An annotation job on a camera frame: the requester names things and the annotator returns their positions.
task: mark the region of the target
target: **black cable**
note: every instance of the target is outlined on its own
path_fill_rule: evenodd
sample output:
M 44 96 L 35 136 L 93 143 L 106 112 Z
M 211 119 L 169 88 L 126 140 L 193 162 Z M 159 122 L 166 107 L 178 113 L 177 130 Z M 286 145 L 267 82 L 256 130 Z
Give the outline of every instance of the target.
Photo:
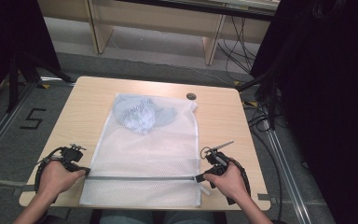
M 243 31 L 243 27 L 245 26 L 245 18 L 242 18 L 242 42 L 245 41 L 245 37 L 244 37 L 244 31 Z M 255 55 L 250 51 L 248 50 L 246 47 L 245 47 L 245 44 L 243 43 L 243 49 L 245 51 L 248 51 L 254 58 L 255 58 Z
M 256 124 L 255 124 L 255 127 L 257 128 L 257 130 L 259 131 L 259 132 L 261 132 L 261 133 L 264 133 L 264 132 L 267 132 L 267 131 L 270 131 L 270 127 L 267 127 L 267 128 L 265 128 L 265 129 L 260 129 L 259 128 L 259 124 L 260 124 L 260 122 L 262 122 L 262 121 L 265 121 L 265 120 L 268 120 L 269 118 L 263 118 L 263 119 L 261 119 L 260 121 L 258 121 Z
M 258 110 L 259 110 L 259 112 L 260 113 L 262 113 L 262 114 L 264 114 L 267 118 L 269 117 L 266 113 L 264 113 L 262 110 L 260 110 L 259 108 L 257 108 Z M 289 125 L 288 124 L 286 124 L 286 125 L 283 125 L 283 124 L 280 124 L 275 118 L 277 118 L 277 117 L 279 117 L 279 116 L 284 116 L 284 114 L 281 112 L 281 111 L 276 111 L 276 112 L 280 112 L 280 113 L 278 113 L 278 114 L 274 114 L 274 116 L 273 116 L 273 120 L 269 120 L 268 119 L 268 121 L 269 122 L 274 122 L 274 124 L 276 124 L 276 125 L 278 125 L 278 126 L 280 126 L 281 128 L 284 128 L 284 129 L 288 129 L 289 128 Z M 268 130 L 270 130 L 271 128 L 268 126 L 268 128 L 266 129 L 266 130 L 260 130 L 260 129 L 258 129 L 257 128 L 257 130 L 258 131 L 261 131 L 261 132 L 264 132 L 264 131 L 268 131 Z
M 276 98 L 276 100 L 277 100 L 277 103 L 281 103 L 281 100 L 279 100 L 279 97 L 281 97 L 280 95 L 277 95 L 277 98 Z M 281 107 L 279 106 L 279 104 L 277 104 L 276 106 L 275 106 L 275 112 L 276 113 L 278 113 L 278 114 L 275 114 L 274 115 L 274 118 L 277 118 L 277 117 L 279 117 L 279 116 L 284 116 L 284 114 L 283 114 L 283 112 L 282 112 L 282 109 L 281 109 Z M 276 119 L 274 119 L 273 120 L 274 121 L 274 124 L 276 124 L 276 125 L 278 125 L 278 126 L 280 126 L 281 128 L 284 128 L 284 129 L 288 129 L 289 128 L 289 125 L 286 123 L 286 125 L 284 125 L 284 124 L 280 124 Z
M 316 0 L 312 8 L 312 16 L 315 19 L 331 21 L 342 14 L 346 0 L 336 0 L 331 6 L 331 1 Z
M 260 118 L 265 118 L 266 116 L 265 115 L 260 115 L 260 116 L 257 116 L 255 118 L 252 118 L 251 120 L 248 121 L 248 124 L 249 125 L 254 125 L 253 122 L 255 122 L 256 119 L 260 119 Z
M 239 81 L 239 82 L 246 82 L 246 80 L 239 80 L 237 78 L 234 78 L 231 76 L 231 74 L 228 72 L 227 66 L 228 66 L 228 60 L 231 60 L 232 62 L 234 62 L 238 67 L 240 67 L 243 71 L 247 72 L 249 74 L 249 70 L 247 70 L 246 67 L 244 67 L 240 62 L 238 62 L 237 59 L 235 59 L 234 57 L 232 57 L 230 54 L 228 54 L 225 50 L 223 50 L 223 48 L 220 46 L 220 44 L 217 44 L 217 46 L 223 51 L 223 53 L 227 56 L 227 61 L 226 61 L 226 73 L 228 75 L 229 78 L 231 78 L 232 80 L 235 81 Z
M 225 54 L 227 55 L 227 60 L 226 60 L 226 72 L 227 72 L 227 74 L 228 74 L 229 77 L 231 77 L 231 75 L 228 73 L 228 70 L 227 70 L 227 67 L 228 67 L 228 59 L 231 59 L 231 61 L 233 61 L 236 65 L 238 65 L 240 68 L 242 68 L 243 71 L 245 71 L 246 73 L 248 73 L 248 74 L 250 73 L 249 68 L 246 68 L 245 66 L 242 65 L 242 63 L 240 63 L 237 59 L 235 59 L 233 56 L 231 56 L 231 54 L 234 52 L 235 47 L 237 47 L 238 42 L 239 42 L 239 40 L 237 40 L 237 41 L 235 42 L 235 45 L 234 45 L 234 47 L 232 47 L 232 49 L 229 49 L 229 50 L 230 50 L 230 53 L 229 53 L 229 54 L 227 54 L 227 53 L 223 50 L 223 52 L 225 52 Z
M 229 49 L 228 45 L 226 44 L 226 40 L 225 40 L 225 39 L 223 40 L 223 43 L 225 44 L 226 48 Z M 236 54 L 236 55 L 241 56 L 241 57 L 243 57 L 243 58 L 246 57 L 246 55 L 243 55 L 243 54 L 240 54 L 240 53 L 237 53 L 237 52 L 233 52 L 233 54 Z
M 54 153 L 56 153 L 57 151 L 61 150 L 61 148 L 56 148 L 54 149 L 52 152 L 50 152 L 50 154 L 48 154 L 45 158 L 42 159 L 42 161 L 46 162 L 48 161 L 53 155 Z
M 202 152 L 203 152 L 205 149 L 208 149 L 208 150 L 209 150 L 209 149 L 211 149 L 211 148 L 210 148 L 210 147 L 203 147 L 203 148 L 202 148 L 202 150 L 200 151 L 200 158 L 203 159 L 203 160 L 206 158 L 206 157 L 203 157 L 203 156 L 202 156 Z
M 234 29 L 235 29 L 235 32 L 237 34 L 237 41 L 240 41 L 241 43 L 241 46 L 242 46 L 242 50 L 243 50 L 243 53 L 245 54 L 245 61 L 248 65 L 248 68 L 252 69 L 252 64 L 250 63 L 249 61 L 249 56 L 247 55 L 246 51 L 249 51 L 247 50 L 247 48 L 245 47 L 245 44 L 243 43 L 243 39 L 244 39 L 244 31 L 243 31 L 243 26 L 245 24 L 245 18 L 242 18 L 242 24 L 241 24 L 241 31 L 238 33 L 238 29 L 237 29 L 237 26 L 235 25 L 235 21 L 234 21 L 234 17 L 231 17 L 231 20 L 232 20 L 232 23 L 234 25 Z
M 249 183 L 248 175 L 246 174 L 246 171 L 241 166 L 241 164 L 238 161 L 236 161 L 234 158 L 230 158 L 230 157 L 226 156 L 223 153 L 220 153 L 218 157 L 220 157 L 220 159 L 222 159 L 223 161 L 225 161 L 227 163 L 229 163 L 231 161 L 232 163 L 234 163 L 235 166 L 237 166 L 237 168 L 241 172 L 241 177 L 243 178 L 243 181 L 244 181 L 244 184 L 245 184 L 245 187 L 246 187 L 246 191 L 248 192 L 249 196 L 251 196 L 252 192 L 251 192 L 251 186 L 250 186 L 250 183 Z

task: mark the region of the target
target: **metal rail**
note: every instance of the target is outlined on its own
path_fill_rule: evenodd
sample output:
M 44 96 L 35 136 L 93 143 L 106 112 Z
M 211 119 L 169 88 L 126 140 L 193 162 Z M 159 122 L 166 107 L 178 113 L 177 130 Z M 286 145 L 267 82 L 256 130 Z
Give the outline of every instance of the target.
M 4 115 L 4 117 L 0 121 L 0 142 L 7 132 L 8 128 L 10 127 L 11 123 L 13 122 L 14 118 L 17 117 L 19 114 L 21 107 L 27 97 L 31 94 L 31 92 L 36 88 L 36 83 L 30 82 L 28 83 L 24 90 L 22 90 L 20 94 L 20 100 L 17 105 L 9 112 Z
M 298 189 L 295 178 L 293 177 L 292 171 L 290 170 L 286 157 L 284 156 L 278 136 L 274 130 L 271 130 L 269 128 L 270 126 L 267 120 L 264 120 L 264 126 L 266 130 L 268 130 L 268 139 L 272 146 L 272 153 L 274 154 L 274 157 L 279 165 L 284 183 L 292 200 L 293 207 L 295 208 L 298 221 L 300 224 L 310 224 L 312 223 L 310 220 L 310 213 L 306 204 L 304 203 L 304 200 Z

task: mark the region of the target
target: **forearm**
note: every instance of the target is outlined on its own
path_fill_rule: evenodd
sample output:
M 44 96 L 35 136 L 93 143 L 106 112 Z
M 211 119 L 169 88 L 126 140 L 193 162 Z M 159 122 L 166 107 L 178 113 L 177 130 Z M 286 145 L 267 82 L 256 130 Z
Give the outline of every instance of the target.
M 56 196 L 51 193 L 37 193 L 14 221 L 14 224 L 36 223 L 45 214 L 55 198 Z
M 250 223 L 272 223 L 246 192 L 240 194 L 234 200 L 246 215 Z

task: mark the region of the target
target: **floor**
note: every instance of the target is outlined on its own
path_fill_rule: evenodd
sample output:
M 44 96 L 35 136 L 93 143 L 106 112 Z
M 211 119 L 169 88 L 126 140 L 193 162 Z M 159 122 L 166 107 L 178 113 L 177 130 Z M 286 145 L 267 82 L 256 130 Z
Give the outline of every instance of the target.
M 50 18 L 45 18 L 45 21 L 62 64 L 62 70 L 73 77 L 82 75 L 119 77 L 121 74 L 125 78 L 153 79 L 190 84 L 201 83 L 221 87 L 234 87 L 238 83 L 252 79 L 243 69 L 229 61 L 220 49 L 214 56 L 213 64 L 206 65 L 202 39 L 199 36 L 116 27 L 104 53 L 95 54 L 90 27 L 87 23 Z M 235 41 L 224 42 L 219 40 L 219 43 L 223 48 L 225 48 L 226 43 L 228 46 L 226 50 L 241 51 Z M 246 43 L 246 47 L 256 55 L 259 45 Z M 240 57 L 239 60 L 245 64 L 243 58 Z M 41 74 L 51 76 L 51 74 L 44 71 Z M 241 99 L 246 102 L 253 102 L 256 88 L 257 86 L 247 92 L 243 92 Z M 40 89 L 33 91 L 18 115 L 22 120 L 15 119 L 10 124 L 7 134 L 1 140 L 0 209 L 2 210 L 0 212 L 0 223 L 10 222 L 21 211 L 22 208 L 17 203 L 21 193 L 21 186 L 29 176 L 28 170 L 34 167 L 29 162 L 24 164 L 24 160 L 37 160 L 40 151 L 43 149 L 43 141 L 47 141 L 48 134 L 51 132 L 64 106 L 65 100 L 63 99 L 68 97 L 70 91 L 70 87 L 61 84 L 51 85 L 49 91 Z M 6 101 L 7 86 L 4 86 L 0 91 L 0 111 L 7 106 Z M 23 120 L 29 113 L 30 108 L 40 106 L 48 107 L 49 111 L 53 111 L 44 119 L 46 127 L 43 130 L 34 132 L 34 135 L 19 133 L 25 132 L 24 130 L 16 130 L 16 132 L 11 130 L 24 125 Z M 247 108 L 249 109 L 245 109 L 245 113 L 248 120 L 259 115 L 257 114 L 259 112 L 253 110 L 251 106 Z M 3 116 L 4 113 L 0 112 L 0 119 Z M 290 128 L 285 123 L 284 116 L 278 117 L 276 122 L 278 124 L 276 130 L 278 141 L 282 146 L 289 173 L 295 181 L 296 190 L 298 190 L 298 194 L 302 197 L 307 208 L 306 214 L 309 218 L 304 219 L 298 214 L 296 202 L 291 193 L 292 190 L 287 188 L 285 176 L 282 173 L 280 174 L 281 179 L 277 176 L 277 167 L 271 159 L 270 151 L 272 148 L 268 135 L 255 129 L 255 134 L 259 136 L 258 138 L 254 135 L 255 148 L 272 202 L 271 209 L 266 214 L 271 219 L 280 217 L 287 223 L 335 223 L 311 173 L 302 164 L 301 152 L 296 147 L 296 139 L 290 133 Z M 35 137 L 41 140 L 34 143 L 33 138 Z M 25 155 L 26 159 L 9 156 L 13 153 L 10 149 L 13 147 L 14 142 L 16 143 L 14 144 L 16 145 L 15 148 L 20 148 L 20 150 L 27 148 L 27 151 L 21 152 L 21 155 Z M 16 162 L 17 165 L 11 168 L 13 162 Z M 88 223 L 90 219 L 90 210 L 88 209 L 52 208 L 50 213 L 66 217 L 72 223 Z M 229 224 L 246 223 L 246 218 L 243 217 L 241 212 L 227 212 L 227 222 Z

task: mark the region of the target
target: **black curtain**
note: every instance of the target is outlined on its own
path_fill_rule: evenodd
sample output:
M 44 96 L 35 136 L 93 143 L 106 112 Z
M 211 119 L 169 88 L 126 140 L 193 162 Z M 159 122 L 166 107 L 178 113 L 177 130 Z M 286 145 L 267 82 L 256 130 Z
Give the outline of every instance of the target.
M 300 12 L 298 2 L 281 4 Z M 330 9 L 336 3 L 322 2 Z M 255 77 L 292 32 L 290 24 L 270 28 L 255 60 Z M 282 62 L 277 76 L 282 104 L 335 221 L 358 223 L 358 2 L 347 0 L 332 20 L 312 18 L 306 29 L 295 57 Z
M 61 69 L 36 0 L 0 0 L 0 83 L 14 52 L 27 52 Z M 35 66 L 19 59 L 19 69 L 23 65 Z

